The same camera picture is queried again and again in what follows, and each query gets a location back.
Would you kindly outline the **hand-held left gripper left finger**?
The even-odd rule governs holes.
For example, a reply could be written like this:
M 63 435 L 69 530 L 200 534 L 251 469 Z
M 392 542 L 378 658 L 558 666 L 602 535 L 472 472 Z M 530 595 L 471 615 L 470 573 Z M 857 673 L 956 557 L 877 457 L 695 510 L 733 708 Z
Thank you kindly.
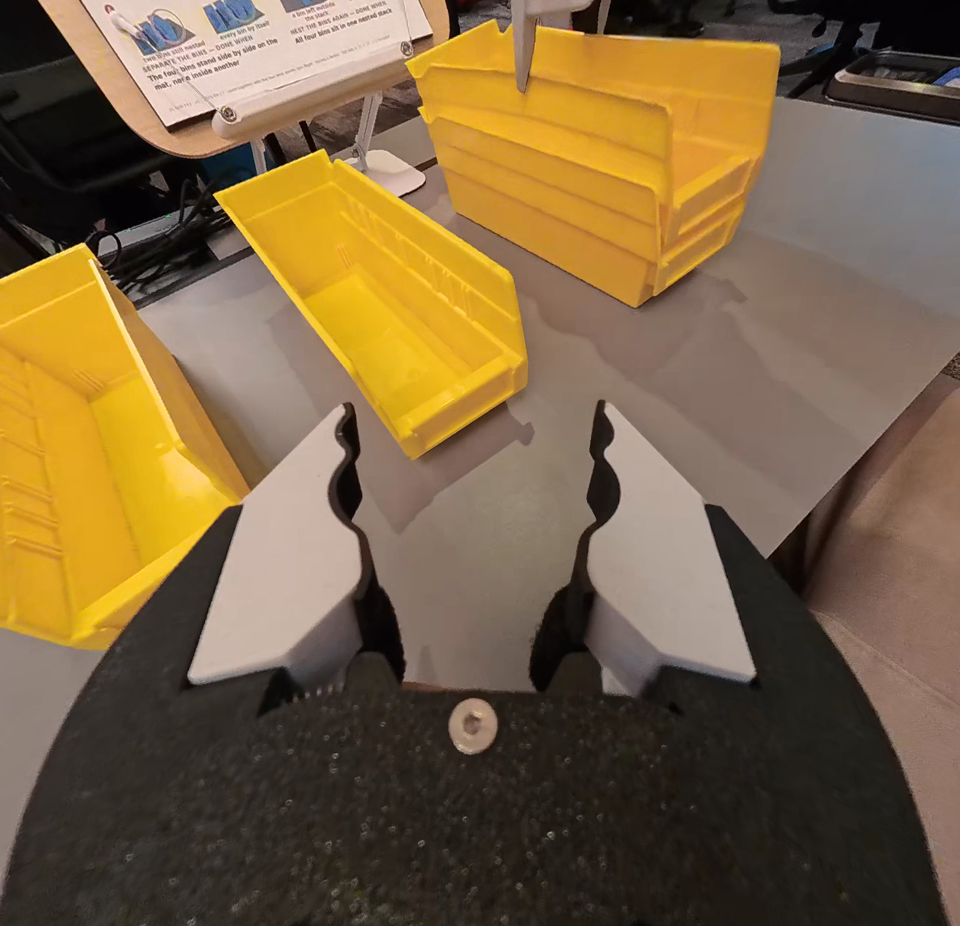
M 363 499 L 354 406 L 326 418 L 246 497 L 188 669 L 192 685 L 283 670 L 327 685 L 354 656 L 406 663 L 399 622 L 354 522 Z

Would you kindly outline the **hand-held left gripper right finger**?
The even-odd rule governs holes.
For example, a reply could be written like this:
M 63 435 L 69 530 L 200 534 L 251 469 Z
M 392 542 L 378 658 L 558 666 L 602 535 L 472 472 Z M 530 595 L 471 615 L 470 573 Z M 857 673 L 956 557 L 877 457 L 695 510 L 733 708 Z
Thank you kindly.
M 757 669 L 706 502 L 617 407 L 599 401 L 592 424 L 593 522 L 534 636 L 534 689 L 581 654 L 629 696 L 664 668 L 749 683 Z

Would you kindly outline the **grey desk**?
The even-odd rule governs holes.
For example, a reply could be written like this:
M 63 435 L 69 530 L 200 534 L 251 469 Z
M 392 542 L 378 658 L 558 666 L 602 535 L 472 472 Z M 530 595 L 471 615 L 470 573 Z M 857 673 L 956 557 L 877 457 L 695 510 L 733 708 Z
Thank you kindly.
M 737 233 L 631 309 L 456 214 L 426 126 L 374 146 L 407 202 L 512 275 L 526 388 L 411 461 L 239 237 L 140 310 L 254 486 L 355 403 L 357 521 L 404 686 L 527 691 L 531 642 L 592 521 L 605 399 L 770 554 L 958 353 L 958 127 L 779 98 Z

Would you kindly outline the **wooden instruction board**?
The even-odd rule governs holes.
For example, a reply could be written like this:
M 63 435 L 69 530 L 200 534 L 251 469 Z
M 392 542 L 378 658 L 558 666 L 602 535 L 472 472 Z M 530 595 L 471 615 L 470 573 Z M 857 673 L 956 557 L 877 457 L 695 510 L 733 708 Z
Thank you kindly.
M 250 139 L 243 129 L 234 126 L 235 109 L 229 106 L 203 113 L 177 126 L 166 127 L 114 54 L 81 0 L 38 2 L 120 118 L 158 150 L 198 159 L 223 152 Z M 362 99 L 370 91 L 386 90 L 406 80 L 409 77 L 406 61 L 445 42 L 449 37 L 445 0 L 420 2 L 431 28 L 428 37 L 412 46 L 404 45 L 399 57 L 387 58 L 381 54 L 380 59 L 373 60 L 370 69 L 355 69 L 353 72 L 342 70 L 305 79 L 307 85 L 304 90 L 310 92 L 332 88 L 335 96 L 345 96 L 347 100 Z M 293 87 L 295 93 L 299 92 L 297 83 L 288 86 Z

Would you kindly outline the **person's beige trousers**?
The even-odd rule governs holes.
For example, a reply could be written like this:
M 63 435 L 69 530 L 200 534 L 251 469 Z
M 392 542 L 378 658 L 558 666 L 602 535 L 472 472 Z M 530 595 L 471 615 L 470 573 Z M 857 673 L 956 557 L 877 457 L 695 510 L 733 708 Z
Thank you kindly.
M 880 717 L 958 924 L 958 380 L 935 377 L 770 561 Z

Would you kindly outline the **printed instruction sheet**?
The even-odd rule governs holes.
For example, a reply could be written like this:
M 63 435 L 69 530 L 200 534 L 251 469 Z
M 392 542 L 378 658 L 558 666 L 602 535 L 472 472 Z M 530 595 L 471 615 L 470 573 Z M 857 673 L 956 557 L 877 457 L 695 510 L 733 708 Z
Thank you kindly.
M 166 127 L 431 34 L 420 0 L 80 0 Z

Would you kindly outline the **black tray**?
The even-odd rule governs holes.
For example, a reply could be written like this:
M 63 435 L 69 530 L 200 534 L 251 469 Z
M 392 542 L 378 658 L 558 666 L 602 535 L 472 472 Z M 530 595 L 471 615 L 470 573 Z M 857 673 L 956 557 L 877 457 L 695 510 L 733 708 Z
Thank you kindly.
M 831 104 L 957 126 L 959 58 L 870 51 L 835 73 L 822 94 Z

